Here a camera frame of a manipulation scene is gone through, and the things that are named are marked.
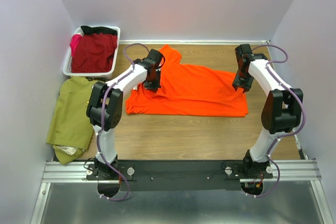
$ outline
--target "orange t-shirt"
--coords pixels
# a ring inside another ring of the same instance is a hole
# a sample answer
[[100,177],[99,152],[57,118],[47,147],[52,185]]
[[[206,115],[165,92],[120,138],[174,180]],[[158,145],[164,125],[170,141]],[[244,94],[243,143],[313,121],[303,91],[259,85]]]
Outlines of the orange t-shirt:
[[168,45],[160,52],[166,59],[161,88],[154,93],[138,85],[126,101],[127,114],[245,116],[248,113],[243,90],[235,91],[232,87],[235,73],[180,64],[181,54]]

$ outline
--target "fabric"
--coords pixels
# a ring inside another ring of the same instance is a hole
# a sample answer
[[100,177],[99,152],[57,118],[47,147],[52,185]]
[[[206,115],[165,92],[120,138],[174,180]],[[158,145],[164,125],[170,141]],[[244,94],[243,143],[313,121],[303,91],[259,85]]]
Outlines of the fabric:
[[82,35],[80,35],[80,34],[75,34],[71,38],[71,42],[70,42],[71,55],[74,55],[76,47],[77,47],[81,38],[82,38]]
[[114,29],[97,26],[97,27],[89,27],[89,26],[81,26],[80,27],[84,33],[84,35],[92,35],[92,34],[110,34],[110,35],[118,35],[118,32]]
[[168,45],[160,52],[166,58],[161,88],[154,93],[138,85],[126,101],[127,114],[245,116],[248,113],[243,91],[232,87],[235,73],[180,64],[181,54]]
[[109,72],[117,48],[117,36],[111,34],[84,35],[72,55],[73,73]]
[[92,85],[84,77],[72,77],[60,89],[47,143],[52,144],[61,164],[78,158],[88,149],[93,127],[86,116]]

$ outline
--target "metal plate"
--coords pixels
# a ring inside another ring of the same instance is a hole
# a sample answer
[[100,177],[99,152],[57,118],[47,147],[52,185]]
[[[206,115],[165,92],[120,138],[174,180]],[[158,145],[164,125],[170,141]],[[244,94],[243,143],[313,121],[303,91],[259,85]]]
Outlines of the metal plate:
[[[174,190],[240,190],[240,182],[229,180],[222,169],[225,161],[142,161],[120,160],[118,167],[135,172],[130,183],[131,191]],[[126,190],[122,182],[121,190]]]
[[[265,190],[273,182],[265,182]],[[280,182],[253,199],[241,191],[136,191],[122,202],[100,199],[95,184],[52,184],[42,223],[323,223],[310,182]]]

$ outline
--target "cable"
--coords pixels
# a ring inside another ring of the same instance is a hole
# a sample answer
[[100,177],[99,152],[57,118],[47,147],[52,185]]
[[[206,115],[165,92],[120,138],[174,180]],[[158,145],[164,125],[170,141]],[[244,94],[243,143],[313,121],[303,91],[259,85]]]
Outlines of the cable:
[[90,160],[95,160],[95,159],[94,159],[93,157],[88,158],[88,159],[84,162],[83,167],[84,167],[86,170],[90,170],[90,171],[93,172],[93,169],[92,169],[92,168],[90,168],[89,166],[85,166],[86,163],[89,162]]
[[262,174],[262,172],[260,172],[261,175],[261,181],[256,185],[256,187],[260,187],[261,183],[264,181],[264,175]]
[[130,70],[129,72],[127,72],[124,76],[120,77],[115,83],[113,83],[110,87],[108,87],[105,91],[105,94],[104,94],[104,98],[103,98],[103,102],[102,102],[102,106],[101,106],[101,129],[98,131],[98,134],[97,134],[97,150],[101,156],[101,158],[103,159],[103,161],[105,162],[105,164],[111,169],[113,170],[115,173],[117,173],[126,183],[127,185],[127,192],[126,194],[122,197],[122,198],[118,198],[118,199],[112,199],[112,198],[109,198],[109,197],[106,197],[105,195],[100,195],[100,197],[104,198],[104,199],[107,199],[107,200],[110,200],[110,201],[121,201],[121,200],[124,200],[126,199],[127,195],[129,194],[130,192],[130,184],[128,183],[127,179],[125,178],[125,176],[119,172],[117,169],[115,169],[107,160],[106,158],[104,157],[103,155],[103,152],[101,151],[101,148],[100,148],[100,143],[99,143],[99,138],[100,138],[100,134],[102,133],[102,131],[104,130],[104,127],[105,127],[105,117],[104,117],[104,112],[105,112],[105,105],[106,105],[106,99],[107,99],[107,96],[109,94],[109,92],[111,91],[111,89],[120,81],[122,81],[123,79],[125,79],[127,76],[129,76],[133,71],[134,71],[134,68],[135,68],[135,64],[134,62],[131,60],[131,58],[127,55],[126,53],[126,49],[129,48],[129,47],[132,47],[132,46],[135,46],[135,45],[140,45],[140,46],[143,46],[147,52],[149,52],[149,49],[141,44],[141,43],[134,43],[134,44],[130,44],[128,46],[126,46],[123,50],[123,54],[124,56],[126,57],[126,59],[128,59],[131,64],[132,64],[132,70]]
[[267,149],[267,151],[266,151],[267,158],[277,168],[278,178],[277,178],[277,181],[275,182],[275,184],[273,185],[273,187],[270,190],[268,190],[266,193],[261,194],[261,195],[254,195],[255,198],[261,198],[261,197],[264,197],[266,195],[269,195],[278,186],[278,184],[279,184],[279,181],[280,181],[280,168],[279,168],[278,164],[271,159],[271,156],[270,156],[270,152],[273,149],[273,147],[275,146],[275,144],[277,143],[277,141],[280,141],[281,138],[283,138],[283,137],[293,136],[293,135],[298,134],[303,129],[303,127],[304,127],[304,125],[306,123],[306,111],[305,111],[305,109],[303,107],[303,104],[302,104],[301,100],[298,98],[298,96],[289,87],[287,87],[286,85],[284,85],[276,77],[276,75],[272,72],[271,68],[269,68],[269,66],[270,66],[271,63],[285,63],[288,60],[288,58],[289,58],[288,57],[288,53],[284,49],[282,49],[281,47],[278,47],[278,46],[275,46],[275,45],[271,45],[271,44],[257,46],[254,49],[252,49],[252,51],[254,51],[254,50],[256,50],[257,48],[260,48],[260,47],[274,47],[274,48],[279,49],[280,51],[282,51],[285,54],[286,58],[284,60],[271,60],[271,61],[268,61],[266,63],[266,69],[269,72],[269,74],[279,83],[279,85],[282,86],[284,89],[286,89],[295,98],[295,100],[298,102],[298,104],[299,104],[299,106],[301,108],[301,111],[302,111],[302,122],[301,122],[300,127],[298,127],[298,129],[295,132],[289,132],[289,133],[285,133],[285,134],[277,136],[273,140],[273,142],[271,143],[270,147]]

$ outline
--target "black cloth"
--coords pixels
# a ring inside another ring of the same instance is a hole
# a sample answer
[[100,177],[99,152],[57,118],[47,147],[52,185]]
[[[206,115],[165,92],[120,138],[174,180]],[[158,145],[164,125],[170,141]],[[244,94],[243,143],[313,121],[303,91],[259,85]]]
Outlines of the black cloth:
[[111,35],[118,35],[116,30],[113,30],[108,27],[97,26],[97,27],[89,27],[89,26],[81,26],[84,35],[93,35],[93,34],[111,34]]

